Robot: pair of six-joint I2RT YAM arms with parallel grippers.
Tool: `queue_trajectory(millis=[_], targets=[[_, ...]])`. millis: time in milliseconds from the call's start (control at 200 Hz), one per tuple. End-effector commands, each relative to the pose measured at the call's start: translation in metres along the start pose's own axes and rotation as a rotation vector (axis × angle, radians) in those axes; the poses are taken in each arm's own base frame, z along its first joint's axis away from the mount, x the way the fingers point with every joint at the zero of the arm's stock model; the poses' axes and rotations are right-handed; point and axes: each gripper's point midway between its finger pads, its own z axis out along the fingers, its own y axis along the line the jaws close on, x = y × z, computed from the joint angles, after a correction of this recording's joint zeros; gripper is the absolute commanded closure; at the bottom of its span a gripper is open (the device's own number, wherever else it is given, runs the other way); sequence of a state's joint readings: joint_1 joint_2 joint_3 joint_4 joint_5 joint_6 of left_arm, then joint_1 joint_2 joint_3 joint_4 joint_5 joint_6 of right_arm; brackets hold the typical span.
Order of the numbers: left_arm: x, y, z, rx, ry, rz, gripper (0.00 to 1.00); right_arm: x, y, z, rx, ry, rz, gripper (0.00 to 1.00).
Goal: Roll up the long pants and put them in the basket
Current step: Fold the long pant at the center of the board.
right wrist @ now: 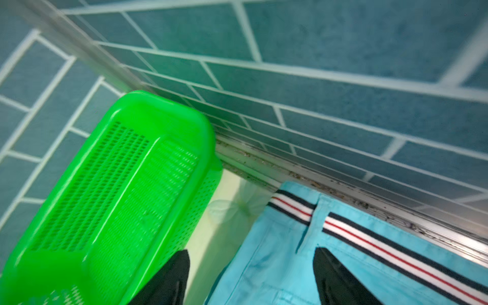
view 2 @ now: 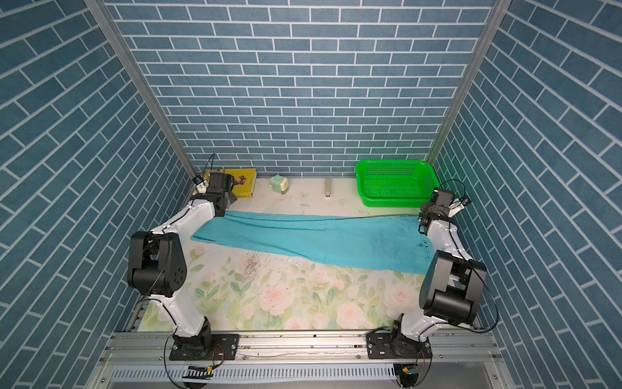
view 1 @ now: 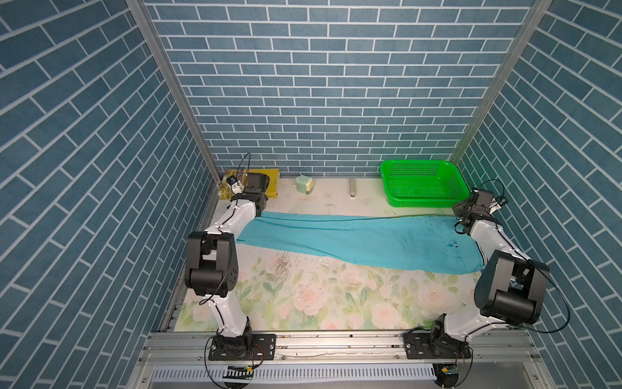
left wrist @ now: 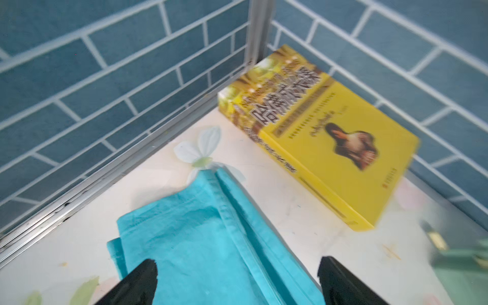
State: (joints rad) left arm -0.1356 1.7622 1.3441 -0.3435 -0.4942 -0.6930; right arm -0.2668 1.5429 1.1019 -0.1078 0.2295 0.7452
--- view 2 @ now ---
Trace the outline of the teal long pants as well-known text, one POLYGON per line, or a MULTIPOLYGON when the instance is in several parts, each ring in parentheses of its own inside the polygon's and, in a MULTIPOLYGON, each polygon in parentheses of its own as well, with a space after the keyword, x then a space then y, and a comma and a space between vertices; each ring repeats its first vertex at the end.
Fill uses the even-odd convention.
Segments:
POLYGON ((338 267, 424 275, 435 256, 411 216, 328 217, 227 212, 200 227, 196 242, 281 254, 338 267))

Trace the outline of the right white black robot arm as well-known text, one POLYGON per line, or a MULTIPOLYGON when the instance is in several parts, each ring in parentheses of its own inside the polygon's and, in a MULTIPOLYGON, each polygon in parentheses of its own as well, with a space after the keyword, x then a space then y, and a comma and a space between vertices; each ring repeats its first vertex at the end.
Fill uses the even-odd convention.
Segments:
POLYGON ((420 209, 420 232, 434 256, 420 289, 419 310, 395 320, 388 346, 397 358, 430 358, 429 337, 444 325, 472 324, 488 270, 474 260, 458 236, 454 216, 464 209, 452 191, 437 187, 420 209))

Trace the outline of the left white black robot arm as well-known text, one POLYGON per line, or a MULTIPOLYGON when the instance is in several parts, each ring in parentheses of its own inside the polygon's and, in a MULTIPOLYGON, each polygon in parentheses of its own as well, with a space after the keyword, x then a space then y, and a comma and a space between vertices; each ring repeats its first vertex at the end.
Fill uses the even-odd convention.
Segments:
POLYGON ((212 346, 208 319, 194 306, 187 288, 188 265, 182 244, 199 227, 222 217, 236 201, 235 178, 219 171, 193 179, 196 194, 181 211, 152 230, 131 236, 127 283, 147 301, 157 304, 173 325, 178 348, 203 352, 212 346))

